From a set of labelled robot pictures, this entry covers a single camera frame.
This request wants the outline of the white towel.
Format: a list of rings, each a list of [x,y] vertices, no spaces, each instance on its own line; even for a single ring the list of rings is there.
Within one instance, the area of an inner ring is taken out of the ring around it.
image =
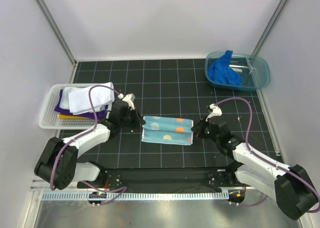
[[[72,114],[81,114],[92,112],[89,100],[89,90],[91,87],[81,88],[71,91],[68,94],[69,110]],[[93,108],[96,112],[106,105],[112,103],[115,99],[115,92],[110,88],[114,88],[112,82],[104,83],[102,86],[94,87],[90,92]]]

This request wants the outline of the orange patterned towel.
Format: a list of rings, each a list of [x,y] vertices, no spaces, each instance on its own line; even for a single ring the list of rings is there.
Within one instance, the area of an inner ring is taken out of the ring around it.
[[[193,144],[193,120],[159,116],[144,116],[143,119],[142,142],[183,146]]]

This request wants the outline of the light blue bear towel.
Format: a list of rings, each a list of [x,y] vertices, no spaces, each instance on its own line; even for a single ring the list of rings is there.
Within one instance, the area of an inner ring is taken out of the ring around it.
[[[73,112],[79,112],[81,100],[84,98],[84,88],[65,87],[63,88],[60,108]]]

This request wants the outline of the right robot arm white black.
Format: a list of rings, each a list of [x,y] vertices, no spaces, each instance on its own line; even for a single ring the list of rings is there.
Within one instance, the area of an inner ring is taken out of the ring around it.
[[[258,150],[234,135],[218,117],[201,120],[191,129],[197,138],[212,140],[219,151],[234,160],[225,174],[230,186],[249,185],[273,199],[290,219],[298,220],[312,212],[320,201],[306,170],[288,166]]]

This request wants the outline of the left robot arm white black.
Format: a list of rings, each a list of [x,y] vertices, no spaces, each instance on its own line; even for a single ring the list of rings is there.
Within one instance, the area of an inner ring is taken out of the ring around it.
[[[89,182],[101,188],[106,182],[105,168],[95,162],[79,163],[78,158],[95,146],[118,135],[123,128],[135,129],[145,120],[131,102],[117,100],[107,113],[107,118],[95,127],[77,135],[48,140],[35,168],[34,174],[48,182],[51,190],[63,190],[72,182]]]

